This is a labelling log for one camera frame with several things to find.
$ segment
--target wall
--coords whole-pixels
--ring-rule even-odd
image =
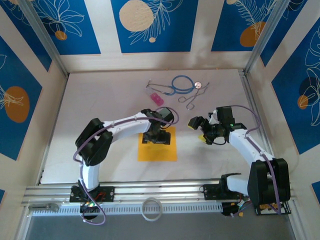
[[[0,5],[28,42],[31,36],[23,29],[30,26],[13,2]],[[69,72],[244,68],[275,3],[32,1]]]
[[[0,239],[7,240],[26,186],[36,184],[65,78],[54,63],[46,69],[1,7],[0,21]]]
[[[316,101],[311,101],[311,97],[319,95],[304,93],[305,83],[315,83],[317,87],[309,90],[319,90],[317,70],[312,71],[314,75],[309,70],[319,68],[317,61],[310,62],[309,52],[311,48],[315,54],[312,59],[317,59],[313,36],[320,27],[319,18],[319,1],[308,0],[267,65],[259,59],[249,74],[275,156],[289,164],[292,196],[297,197],[308,239],[320,238],[320,205],[311,187],[320,180],[318,112],[314,118],[311,115],[317,110],[317,105],[312,107]]]

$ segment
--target black mounting bracket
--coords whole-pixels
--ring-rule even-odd
[[[91,202],[88,195],[79,186],[72,186],[70,193],[70,203],[86,203]],[[112,203],[115,197],[114,186],[98,186],[90,191],[91,196],[100,203]]]
[[[219,184],[204,184],[204,200],[235,200],[240,199],[241,193],[228,190],[227,177],[239,175],[240,173],[229,173],[221,176]]]

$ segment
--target white line drawing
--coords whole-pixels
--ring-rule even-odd
[[[131,31],[130,45],[143,40],[154,43],[157,37],[170,26],[169,13],[181,6],[183,0],[129,0],[119,12],[121,24]]]
[[[11,13],[26,25],[29,25],[25,16],[21,12],[17,0],[2,0]],[[50,35],[61,41],[67,39],[67,33],[82,37],[83,32],[77,25],[81,23],[85,16],[70,9],[69,0],[29,0],[42,20],[46,30]]]
[[[6,63],[6,55],[0,54],[0,70]],[[17,104],[23,106],[24,104],[21,102],[24,97],[14,97],[10,94],[6,93],[6,91],[0,85],[0,109],[2,109],[5,105],[10,106],[10,104]]]
[[[256,0],[226,0],[229,5],[238,7],[240,16],[245,19],[247,25],[254,30],[254,38],[257,40],[264,27],[264,20],[270,15],[277,0],[264,0],[261,7],[256,5]]]
[[[278,0],[264,0],[261,7],[256,5],[256,0],[226,0],[226,3],[237,6],[240,16],[245,19],[247,25],[249,25],[249,29],[254,30],[255,41],[253,45],[255,45],[265,26],[267,17],[275,8],[277,1]],[[300,10],[304,1],[305,0],[291,0],[282,16],[287,20],[289,12]]]
[[[24,24],[30,26],[28,20],[26,19],[25,15],[21,11],[18,1],[17,0],[2,0],[3,4],[11,11],[12,15],[22,21]]]
[[[306,73],[309,78],[309,86],[298,99],[301,109],[311,107],[311,126],[320,124],[320,26],[312,36],[309,49],[305,55]]]
[[[286,10],[282,14],[282,16],[285,18],[285,20],[288,20],[289,12],[290,11],[299,11],[304,4],[305,0],[291,0],[286,7]]]

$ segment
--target yellow square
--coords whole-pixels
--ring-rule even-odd
[[[154,144],[152,142],[142,143],[143,134],[139,134],[138,138],[138,161],[139,162],[176,162],[177,142],[176,128],[168,127],[166,132],[171,134],[170,145]]]

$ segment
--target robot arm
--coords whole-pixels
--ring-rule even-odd
[[[218,123],[214,123],[216,113]],[[242,123],[236,123],[230,106],[218,107],[209,113],[210,120],[197,116],[189,121],[188,126],[194,130],[200,127],[203,138],[208,145],[215,144],[215,139],[223,137],[226,142],[235,147],[250,166],[250,175],[228,174],[226,191],[239,192],[250,197],[254,206],[276,202],[275,189],[270,178],[268,159],[272,165],[277,183],[280,201],[290,199],[289,170],[287,162],[276,159],[267,153],[247,133]]]
[[[84,162],[82,168],[82,178],[88,191],[93,191],[99,186],[99,168],[100,163],[106,158],[110,145],[122,138],[143,133],[143,142],[152,142],[154,144],[170,144],[170,133],[162,130],[165,123],[153,119],[140,118],[156,118],[171,122],[174,115],[168,108],[163,108],[159,112],[144,109],[134,116],[119,119],[116,121],[101,122],[98,118],[90,121],[76,140],[75,144],[79,149],[80,146],[98,130],[107,126],[112,126],[97,137],[93,138],[79,152]]]

